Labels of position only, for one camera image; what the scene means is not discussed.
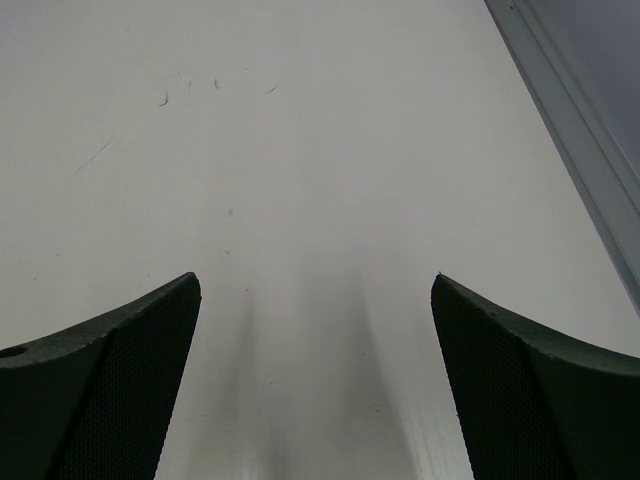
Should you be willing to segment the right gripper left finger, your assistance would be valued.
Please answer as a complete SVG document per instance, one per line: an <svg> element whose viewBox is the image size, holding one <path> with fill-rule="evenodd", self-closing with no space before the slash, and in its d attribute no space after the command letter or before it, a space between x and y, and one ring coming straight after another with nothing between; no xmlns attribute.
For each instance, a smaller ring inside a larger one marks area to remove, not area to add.
<svg viewBox="0 0 640 480"><path fill-rule="evenodd" d="M188 272L1 352L4 479L152 479L201 304Z"/></svg>

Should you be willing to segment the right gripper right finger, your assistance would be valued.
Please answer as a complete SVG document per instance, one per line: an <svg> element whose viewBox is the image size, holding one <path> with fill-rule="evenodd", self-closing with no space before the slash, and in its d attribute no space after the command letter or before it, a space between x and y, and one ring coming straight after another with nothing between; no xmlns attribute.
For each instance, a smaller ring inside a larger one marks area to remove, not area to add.
<svg viewBox="0 0 640 480"><path fill-rule="evenodd" d="M437 275L431 307L476 479L636 479L639 360Z"/></svg>

